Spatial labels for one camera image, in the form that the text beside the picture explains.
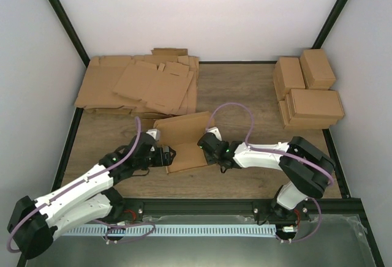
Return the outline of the cardboard box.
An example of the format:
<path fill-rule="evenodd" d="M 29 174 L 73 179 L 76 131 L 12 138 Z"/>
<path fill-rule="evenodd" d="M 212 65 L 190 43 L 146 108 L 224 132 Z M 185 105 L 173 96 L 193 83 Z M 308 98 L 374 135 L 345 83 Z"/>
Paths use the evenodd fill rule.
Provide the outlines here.
<path fill-rule="evenodd" d="M 176 151 L 174 161 L 166 167 L 167 174 L 208 165 L 197 143 L 204 135 L 210 117 L 211 112 L 204 111 L 155 121 L 153 127 L 160 131 L 159 144 Z"/>

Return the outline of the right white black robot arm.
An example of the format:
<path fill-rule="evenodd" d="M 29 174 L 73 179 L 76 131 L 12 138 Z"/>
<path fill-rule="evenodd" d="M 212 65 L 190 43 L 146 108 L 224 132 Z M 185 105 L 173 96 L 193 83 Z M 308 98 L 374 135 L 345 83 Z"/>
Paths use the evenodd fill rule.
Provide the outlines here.
<path fill-rule="evenodd" d="M 218 164 L 222 173 L 249 167 L 285 173 L 288 183 L 279 188 L 268 210 L 278 220 L 288 219 L 303 200 L 322 198 L 333 183 L 335 162 L 302 137 L 276 145 L 251 145 L 245 141 L 223 141 L 219 133 L 210 130 L 197 145 L 207 163 Z"/>

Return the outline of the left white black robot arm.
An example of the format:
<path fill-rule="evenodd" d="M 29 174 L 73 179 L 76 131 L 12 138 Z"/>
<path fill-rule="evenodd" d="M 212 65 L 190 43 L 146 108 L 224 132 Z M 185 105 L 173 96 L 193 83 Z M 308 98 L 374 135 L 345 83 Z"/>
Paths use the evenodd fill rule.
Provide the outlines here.
<path fill-rule="evenodd" d="M 119 220 L 125 213 L 124 199 L 114 188 L 131 178 L 137 170 L 169 166 L 176 151 L 158 145 L 158 132 L 149 130 L 133 137 L 101 158 L 92 169 L 42 197 L 19 199 L 13 209 L 7 231 L 17 252 L 30 260 L 44 253 L 63 233 L 92 220 Z"/>

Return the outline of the folded box front bottom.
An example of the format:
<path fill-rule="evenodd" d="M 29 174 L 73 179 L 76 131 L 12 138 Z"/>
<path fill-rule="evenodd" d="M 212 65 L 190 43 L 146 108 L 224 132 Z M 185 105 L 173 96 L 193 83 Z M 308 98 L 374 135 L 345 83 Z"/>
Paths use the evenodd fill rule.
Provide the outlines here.
<path fill-rule="evenodd" d="M 284 100 L 278 102 L 278 108 L 281 114 L 283 128 L 287 130 L 328 129 L 330 126 L 337 124 L 337 120 L 333 120 L 333 119 L 291 118 L 288 109 L 288 104 Z"/>

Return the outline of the folded box front top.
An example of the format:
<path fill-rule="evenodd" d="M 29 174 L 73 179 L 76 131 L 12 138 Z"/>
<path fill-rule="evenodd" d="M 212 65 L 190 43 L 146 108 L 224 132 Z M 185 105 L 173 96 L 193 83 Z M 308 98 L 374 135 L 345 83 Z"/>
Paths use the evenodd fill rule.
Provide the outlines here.
<path fill-rule="evenodd" d="M 287 100 L 289 111 L 294 118 L 340 120 L 345 115 L 337 91 L 291 89 Z"/>

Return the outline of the folded box back middle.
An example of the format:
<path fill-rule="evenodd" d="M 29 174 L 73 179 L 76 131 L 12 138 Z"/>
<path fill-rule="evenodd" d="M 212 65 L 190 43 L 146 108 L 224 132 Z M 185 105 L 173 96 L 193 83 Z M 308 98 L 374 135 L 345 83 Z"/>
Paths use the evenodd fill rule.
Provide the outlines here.
<path fill-rule="evenodd" d="M 305 89 L 300 60 L 295 57 L 280 57 L 273 70 L 273 83 L 277 101 L 284 100 L 291 89 Z"/>

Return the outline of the folded box back right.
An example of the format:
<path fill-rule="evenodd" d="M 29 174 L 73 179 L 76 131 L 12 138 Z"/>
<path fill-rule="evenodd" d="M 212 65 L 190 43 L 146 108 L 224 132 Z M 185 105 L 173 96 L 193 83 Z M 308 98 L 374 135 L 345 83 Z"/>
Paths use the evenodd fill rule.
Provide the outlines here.
<path fill-rule="evenodd" d="M 323 49 L 304 50 L 300 64 L 307 89 L 329 90 L 336 81 Z"/>

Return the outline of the stack of flat cardboard sheets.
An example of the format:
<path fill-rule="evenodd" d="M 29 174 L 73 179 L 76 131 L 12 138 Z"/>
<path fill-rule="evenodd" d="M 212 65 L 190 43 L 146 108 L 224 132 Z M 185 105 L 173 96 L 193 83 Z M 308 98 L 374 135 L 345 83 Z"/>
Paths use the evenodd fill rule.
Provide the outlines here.
<path fill-rule="evenodd" d="M 162 119 L 195 113 L 199 58 L 186 48 L 149 55 L 95 56 L 74 105 L 90 113 Z"/>

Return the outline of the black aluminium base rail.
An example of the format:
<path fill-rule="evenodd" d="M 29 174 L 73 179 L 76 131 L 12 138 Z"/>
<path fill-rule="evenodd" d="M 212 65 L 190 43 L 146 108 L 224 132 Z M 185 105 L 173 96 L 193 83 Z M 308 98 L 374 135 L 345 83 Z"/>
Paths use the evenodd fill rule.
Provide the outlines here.
<path fill-rule="evenodd" d="M 106 223 L 124 220 L 141 221 L 145 217 L 234 215 L 253 217 L 256 221 L 293 222 L 308 220 L 318 214 L 311 200 L 302 201 L 294 210 L 273 209 L 272 199 L 161 199 L 126 198 L 119 210 L 102 218 Z"/>

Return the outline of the left black frame post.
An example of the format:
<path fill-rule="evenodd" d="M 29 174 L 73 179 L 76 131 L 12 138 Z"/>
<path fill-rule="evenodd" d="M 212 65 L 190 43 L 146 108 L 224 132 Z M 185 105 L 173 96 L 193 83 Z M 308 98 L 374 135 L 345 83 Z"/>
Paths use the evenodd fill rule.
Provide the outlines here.
<path fill-rule="evenodd" d="M 71 22 L 69 19 L 64 7 L 62 6 L 62 3 L 60 0 L 48 0 L 50 3 L 52 9 L 54 10 L 57 18 L 59 19 L 63 29 L 65 30 L 66 34 L 68 35 L 68 38 L 72 42 L 72 45 L 76 52 L 78 53 L 80 59 L 82 60 L 83 64 L 85 67 L 88 66 L 90 62 L 90 58 Z"/>

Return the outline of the black frame post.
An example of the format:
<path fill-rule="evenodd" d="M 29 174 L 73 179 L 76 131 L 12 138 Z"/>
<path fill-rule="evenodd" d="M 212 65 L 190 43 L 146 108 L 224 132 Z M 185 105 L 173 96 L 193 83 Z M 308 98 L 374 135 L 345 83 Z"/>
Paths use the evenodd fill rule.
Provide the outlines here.
<path fill-rule="evenodd" d="M 68 38 L 72 42 L 72 45 L 76 52 L 78 53 L 80 59 L 82 60 L 83 64 L 85 67 L 88 66 L 90 62 L 90 58 L 71 22 L 69 19 L 64 7 L 62 6 L 62 3 L 60 0 L 48 0 L 50 3 L 52 9 L 54 10 L 57 18 L 59 19 L 63 29 L 65 30 L 66 34 L 68 35 Z"/>
<path fill-rule="evenodd" d="M 349 0 L 336 0 L 311 47 L 312 49 L 321 49 L 348 1 Z"/>

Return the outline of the right black frame post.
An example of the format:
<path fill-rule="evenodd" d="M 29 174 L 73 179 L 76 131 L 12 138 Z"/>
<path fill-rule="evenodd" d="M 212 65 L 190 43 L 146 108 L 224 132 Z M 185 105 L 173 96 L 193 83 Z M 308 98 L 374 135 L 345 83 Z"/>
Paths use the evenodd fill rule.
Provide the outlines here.
<path fill-rule="evenodd" d="M 312 49 L 321 49 L 348 1 L 349 0 L 336 0 L 311 47 Z"/>

